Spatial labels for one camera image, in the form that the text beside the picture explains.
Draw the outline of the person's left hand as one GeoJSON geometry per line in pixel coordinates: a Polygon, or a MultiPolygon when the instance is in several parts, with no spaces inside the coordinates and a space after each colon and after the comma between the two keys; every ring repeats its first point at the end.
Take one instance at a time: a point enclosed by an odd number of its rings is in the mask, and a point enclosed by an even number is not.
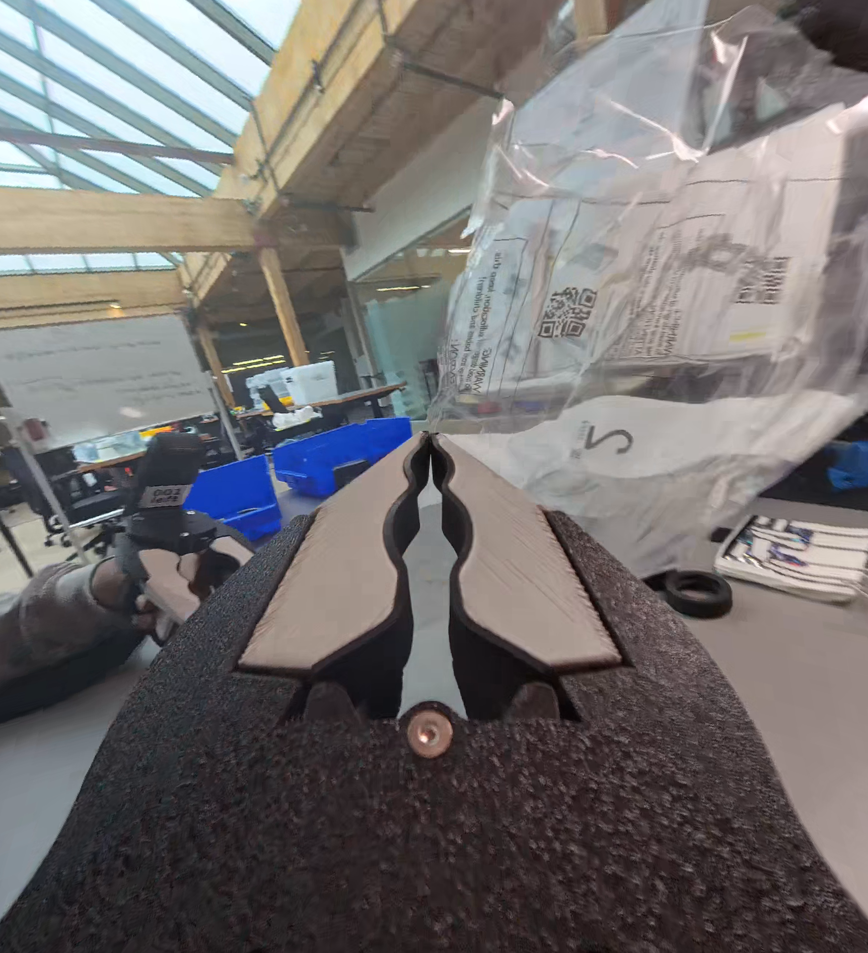
{"type": "Polygon", "coordinates": [[[118,622],[143,636],[154,634],[157,608],[123,572],[116,558],[107,557],[94,567],[91,593],[95,602],[118,622]]]}

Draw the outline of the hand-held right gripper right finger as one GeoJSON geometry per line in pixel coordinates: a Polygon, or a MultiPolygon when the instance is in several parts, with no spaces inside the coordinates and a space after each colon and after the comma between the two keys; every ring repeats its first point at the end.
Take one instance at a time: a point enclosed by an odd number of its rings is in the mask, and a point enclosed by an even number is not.
{"type": "Polygon", "coordinates": [[[619,666],[622,654],[545,511],[456,441],[431,439],[441,525],[455,552],[461,628],[543,674],[619,666]]]}

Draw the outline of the grey desk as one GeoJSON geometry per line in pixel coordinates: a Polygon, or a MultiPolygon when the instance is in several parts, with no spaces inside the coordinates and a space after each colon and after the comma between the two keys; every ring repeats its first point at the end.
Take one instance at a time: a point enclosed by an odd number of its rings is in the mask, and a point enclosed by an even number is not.
{"type": "MultiPolygon", "coordinates": [[[[725,672],[803,822],[868,913],[868,604],[819,605],[739,584],[732,615],[690,629],[725,672]]],[[[59,834],[146,642],[94,686],[0,725],[0,920],[59,834]]]]}

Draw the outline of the whiteboard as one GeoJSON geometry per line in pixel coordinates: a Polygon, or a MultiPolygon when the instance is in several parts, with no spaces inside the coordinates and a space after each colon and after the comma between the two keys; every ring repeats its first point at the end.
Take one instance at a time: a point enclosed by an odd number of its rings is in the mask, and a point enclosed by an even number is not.
{"type": "Polygon", "coordinates": [[[177,315],[0,330],[0,389],[49,446],[212,413],[216,402],[177,315]]]}

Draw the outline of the sticker sheet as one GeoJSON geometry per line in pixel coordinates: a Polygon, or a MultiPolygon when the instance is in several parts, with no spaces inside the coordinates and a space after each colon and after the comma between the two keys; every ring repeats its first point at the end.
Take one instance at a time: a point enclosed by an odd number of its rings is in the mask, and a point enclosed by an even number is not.
{"type": "Polygon", "coordinates": [[[846,604],[868,570],[868,528],[752,516],[714,557],[714,571],[815,602],[846,604]]]}

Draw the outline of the large printed clear bag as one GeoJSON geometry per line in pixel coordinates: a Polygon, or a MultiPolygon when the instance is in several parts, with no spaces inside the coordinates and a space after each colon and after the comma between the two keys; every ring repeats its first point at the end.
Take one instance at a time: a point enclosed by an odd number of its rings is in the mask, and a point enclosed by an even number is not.
{"type": "Polygon", "coordinates": [[[430,415],[636,576],[868,411],[868,2],[641,2],[492,117],[430,415]]]}

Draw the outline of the person's left forearm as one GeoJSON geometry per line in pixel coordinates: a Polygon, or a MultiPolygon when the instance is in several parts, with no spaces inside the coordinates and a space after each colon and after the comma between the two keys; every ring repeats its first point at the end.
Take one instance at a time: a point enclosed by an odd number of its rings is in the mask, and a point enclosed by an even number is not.
{"type": "Polygon", "coordinates": [[[0,594],[0,687],[129,630],[94,596],[94,566],[42,569],[17,593],[0,594]]]}

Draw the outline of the translucent storage box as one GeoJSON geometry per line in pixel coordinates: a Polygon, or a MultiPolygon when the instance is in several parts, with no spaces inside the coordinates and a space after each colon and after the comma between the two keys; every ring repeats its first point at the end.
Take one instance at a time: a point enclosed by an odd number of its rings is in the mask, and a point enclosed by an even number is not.
{"type": "Polygon", "coordinates": [[[284,369],[282,378],[297,407],[331,401],[340,395],[335,364],[331,360],[284,369]]]}

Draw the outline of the short blue storage bin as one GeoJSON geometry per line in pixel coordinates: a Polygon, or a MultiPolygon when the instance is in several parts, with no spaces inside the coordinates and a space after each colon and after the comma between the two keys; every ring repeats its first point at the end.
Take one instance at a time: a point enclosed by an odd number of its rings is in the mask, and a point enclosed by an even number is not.
{"type": "Polygon", "coordinates": [[[283,524],[264,456],[200,472],[182,507],[220,520],[250,542],[272,537],[283,524]]]}

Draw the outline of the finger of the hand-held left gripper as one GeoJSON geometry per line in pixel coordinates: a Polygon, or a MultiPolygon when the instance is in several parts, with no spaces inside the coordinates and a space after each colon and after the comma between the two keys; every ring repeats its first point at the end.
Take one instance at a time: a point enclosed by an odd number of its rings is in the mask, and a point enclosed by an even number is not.
{"type": "Polygon", "coordinates": [[[208,598],[225,585],[255,555],[254,549],[234,537],[218,537],[197,556],[194,570],[194,595],[208,598]]]}
{"type": "Polygon", "coordinates": [[[191,588],[200,557],[167,550],[141,550],[140,561],[145,575],[143,595],[156,609],[154,640],[170,640],[201,605],[200,597],[191,588]]]}

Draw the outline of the wooden top standing desk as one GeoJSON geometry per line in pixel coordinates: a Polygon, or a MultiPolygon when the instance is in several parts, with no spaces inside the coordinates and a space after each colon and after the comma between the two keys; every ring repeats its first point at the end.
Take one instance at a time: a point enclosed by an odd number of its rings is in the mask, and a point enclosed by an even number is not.
{"type": "Polygon", "coordinates": [[[394,384],[385,384],[376,388],[362,389],[345,393],[332,399],[315,401],[310,406],[320,412],[317,418],[311,418],[303,423],[292,423],[288,427],[276,430],[272,423],[266,425],[266,439],[271,446],[284,442],[286,439],[302,437],[324,431],[330,431],[348,423],[348,412],[354,408],[367,407],[373,418],[385,417],[381,401],[406,389],[405,381],[394,384]]]}

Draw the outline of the black toy tire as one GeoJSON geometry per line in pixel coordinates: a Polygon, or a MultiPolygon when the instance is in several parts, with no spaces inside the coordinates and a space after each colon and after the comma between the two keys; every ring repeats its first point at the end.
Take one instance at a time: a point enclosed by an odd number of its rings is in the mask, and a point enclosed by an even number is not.
{"type": "Polygon", "coordinates": [[[666,602],[684,616],[714,619],[730,613],[732,589],[714,573],[699,570],[671,571],[665,577],[666,602]]]}

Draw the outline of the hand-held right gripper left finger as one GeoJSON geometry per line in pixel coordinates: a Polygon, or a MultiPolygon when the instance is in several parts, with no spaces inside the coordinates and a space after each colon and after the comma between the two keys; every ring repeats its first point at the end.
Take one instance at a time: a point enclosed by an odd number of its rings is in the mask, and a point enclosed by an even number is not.
{"type": "Polygon", "coordinates": [[[238,661],[313,677],[358,651],[405,660],[413,613],[404,553],[420,527],[430,436],[416,434],[314,513],[238,661]]]}

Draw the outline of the long blue storage bin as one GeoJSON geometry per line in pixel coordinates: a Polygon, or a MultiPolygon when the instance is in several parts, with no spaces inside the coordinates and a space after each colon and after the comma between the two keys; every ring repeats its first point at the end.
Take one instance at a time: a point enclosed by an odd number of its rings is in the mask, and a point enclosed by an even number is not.
{"type": "Polygon", "coordinates": [[[282,443],[271,450],[272,465],[277,480],[297,494],[326,498],[336,493],[335,466],[355,459],[373,466],[412,435],[408,416],[366,420],[282,443]]]}

